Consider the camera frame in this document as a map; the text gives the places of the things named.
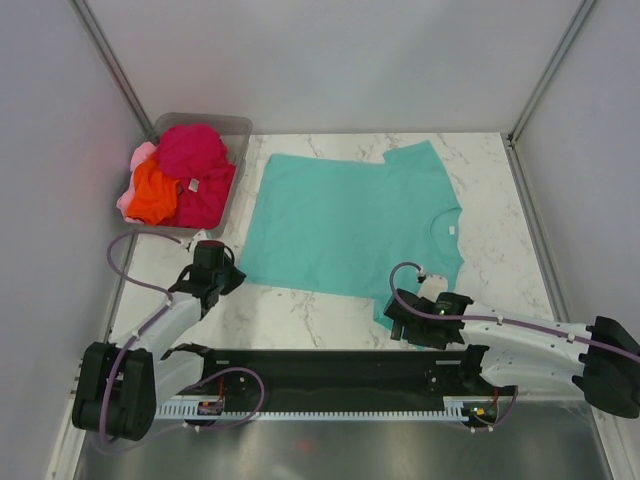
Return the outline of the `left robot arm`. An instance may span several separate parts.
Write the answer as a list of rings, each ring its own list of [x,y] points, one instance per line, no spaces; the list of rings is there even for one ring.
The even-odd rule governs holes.
[[[173,344],[198,324],[220,298],[246,278],[233,252],[218,240],[199,240],[192,262],[171,287],[165,303],[114,342],[94,342],[84,352],[72,410],[72,423],[98,435],[104,444],[142,439],[156,409],[192,387],[208,393],[219,369],[195,348]]]

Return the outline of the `teal t shirt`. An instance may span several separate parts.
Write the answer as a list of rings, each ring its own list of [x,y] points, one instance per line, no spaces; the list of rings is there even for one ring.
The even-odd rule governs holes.
[[[250,283],[374,302],[383,314],[396,286],[415,293],[414,262],[454,289],[462,207],[428,141],[389,150],[381,164],[272,155],[240,258]]]

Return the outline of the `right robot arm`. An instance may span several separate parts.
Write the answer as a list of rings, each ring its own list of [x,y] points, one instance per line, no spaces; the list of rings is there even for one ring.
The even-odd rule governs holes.
[[[403,289],[377,302],[374,316],[396,341],[436,350],[455,347],[458,381],[469,393],[491,387],[581,392],[606,413],[639,416],[639,344],[614,319],[549,323],[453,292],[430,300]]]

